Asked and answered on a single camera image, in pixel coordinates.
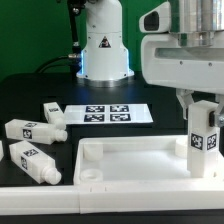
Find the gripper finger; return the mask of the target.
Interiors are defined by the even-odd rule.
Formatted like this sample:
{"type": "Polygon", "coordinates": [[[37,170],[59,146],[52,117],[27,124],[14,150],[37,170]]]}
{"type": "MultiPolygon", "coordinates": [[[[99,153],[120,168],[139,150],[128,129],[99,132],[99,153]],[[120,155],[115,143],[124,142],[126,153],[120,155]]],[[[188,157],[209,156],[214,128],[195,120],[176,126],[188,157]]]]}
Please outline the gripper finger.
{"type": "Polygon", "coordinates": [[[219,102],[216,109],[209,114],[211,127],[224,127],[224,102],[219,102]]]}

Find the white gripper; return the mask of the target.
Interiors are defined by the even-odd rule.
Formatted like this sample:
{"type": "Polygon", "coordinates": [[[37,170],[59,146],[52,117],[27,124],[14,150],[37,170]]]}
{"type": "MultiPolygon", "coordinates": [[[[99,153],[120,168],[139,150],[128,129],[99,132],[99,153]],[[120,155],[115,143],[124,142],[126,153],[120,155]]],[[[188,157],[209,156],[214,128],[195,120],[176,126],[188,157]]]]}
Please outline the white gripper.
{"type": "Polygon", "coordinates": [[[143,15],[139,27],[143,77],[180,88],[185,120],[191,90],[224,94],[224,1],[165,1],[143,15]]]}

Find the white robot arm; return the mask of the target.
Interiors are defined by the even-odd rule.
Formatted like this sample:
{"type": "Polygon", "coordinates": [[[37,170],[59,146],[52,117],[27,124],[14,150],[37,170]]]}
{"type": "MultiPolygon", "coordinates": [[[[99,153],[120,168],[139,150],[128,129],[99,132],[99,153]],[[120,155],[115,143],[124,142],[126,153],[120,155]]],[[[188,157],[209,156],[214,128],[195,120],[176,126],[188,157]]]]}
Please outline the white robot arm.
{"type": "MultiPolygon", "coordinates": [[[[123,79],[129,59],[120,2],[87,0],[86,12],[81,77],[95,84],[123,79]]],[[[224,126],[224,0],[164,0],[140,17],[139,28],[145,81],[175,88],[186,118],[194,91],[215,94],[210,120],[224,126]]]]}

